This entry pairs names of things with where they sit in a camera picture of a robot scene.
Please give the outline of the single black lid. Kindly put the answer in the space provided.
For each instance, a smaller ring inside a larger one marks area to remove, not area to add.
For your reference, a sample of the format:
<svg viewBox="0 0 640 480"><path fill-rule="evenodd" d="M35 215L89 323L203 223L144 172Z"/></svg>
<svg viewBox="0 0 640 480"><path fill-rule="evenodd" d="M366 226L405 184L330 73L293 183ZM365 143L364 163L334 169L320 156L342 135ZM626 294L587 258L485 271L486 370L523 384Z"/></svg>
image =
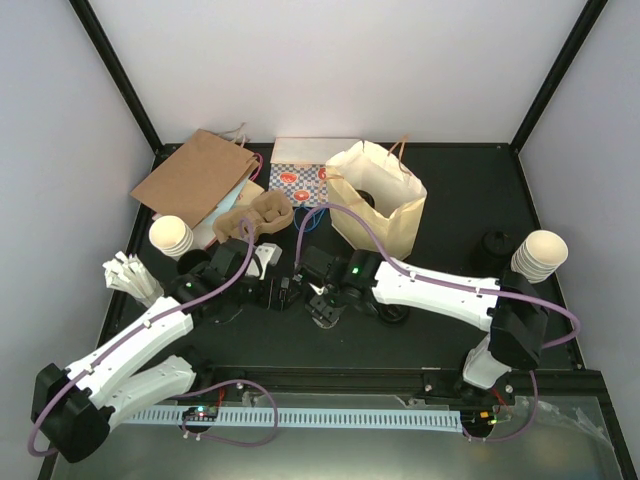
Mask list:
<svg viewBox="0 0 640 480"><path fill-rule="evenodd" d="M400 327L406 323L410 309L403 305L380 305L378 319L388 327Z"/></svg>
<svg viewBox="0 0 640 480"><path fill-rule="evenodd" d="M359 204L359 203L366 203L369 207L371 208L375 208L375 200L373 198L373 196L365 191L365 190L356 190L356 193L358 194L359 198L357 200L354 201L354 204Z"/></svg>

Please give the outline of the cream paper bag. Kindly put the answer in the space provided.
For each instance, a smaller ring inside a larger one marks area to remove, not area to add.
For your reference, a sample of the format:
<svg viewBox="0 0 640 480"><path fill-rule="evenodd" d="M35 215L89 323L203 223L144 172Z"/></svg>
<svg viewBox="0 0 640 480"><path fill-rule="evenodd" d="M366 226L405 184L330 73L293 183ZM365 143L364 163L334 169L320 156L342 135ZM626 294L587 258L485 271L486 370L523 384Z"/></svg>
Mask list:
<svg viewBox="0 0 640 480"><path fill-rule="evenodd" d="M403 163L407 140L403 136L390 148L361 140L325 164L327 201L356 213L399 260L413 250L427 197L422 181ZM357 189L373 196L375 208L354 204Z"/></svg>

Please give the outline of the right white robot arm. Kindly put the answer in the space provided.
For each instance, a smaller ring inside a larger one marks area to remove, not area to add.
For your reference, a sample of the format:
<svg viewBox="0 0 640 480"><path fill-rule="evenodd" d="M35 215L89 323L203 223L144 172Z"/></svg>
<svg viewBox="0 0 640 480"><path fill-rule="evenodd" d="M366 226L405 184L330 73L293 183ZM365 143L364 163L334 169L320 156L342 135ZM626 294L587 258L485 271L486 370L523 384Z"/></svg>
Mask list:
<svg viewBox="0 0 640 480"><path fill-rule="evenodd" d="M330 308L352 306L388 325L413 308L464 322L483 332L454 379L457 396L476 403L513 370L540 364L548 310L529 282L507 272L496 279L461 277L356 250L349 259L307 248L295 264L297 280Z"/></svg>

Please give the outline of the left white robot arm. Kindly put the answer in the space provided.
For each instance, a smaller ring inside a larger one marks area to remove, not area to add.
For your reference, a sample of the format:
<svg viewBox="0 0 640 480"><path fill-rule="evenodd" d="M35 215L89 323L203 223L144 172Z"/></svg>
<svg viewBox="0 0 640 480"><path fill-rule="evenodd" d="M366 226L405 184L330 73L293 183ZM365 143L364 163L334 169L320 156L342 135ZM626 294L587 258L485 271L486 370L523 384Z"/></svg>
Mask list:
<svg viewBox="0 0 640 480"><path fill-rule="evenodd" d="M167 399L202 399L214 388L210 363L187 346L151 367L149 361L204 322L232 308L287 308L289 281L272 270L281 248L230 239L213 253L193 250L177 276L147 310L100 348L65 368L37 375L31 408L33 435L50 442L47 455L79 462L123 421Z"/></svg>

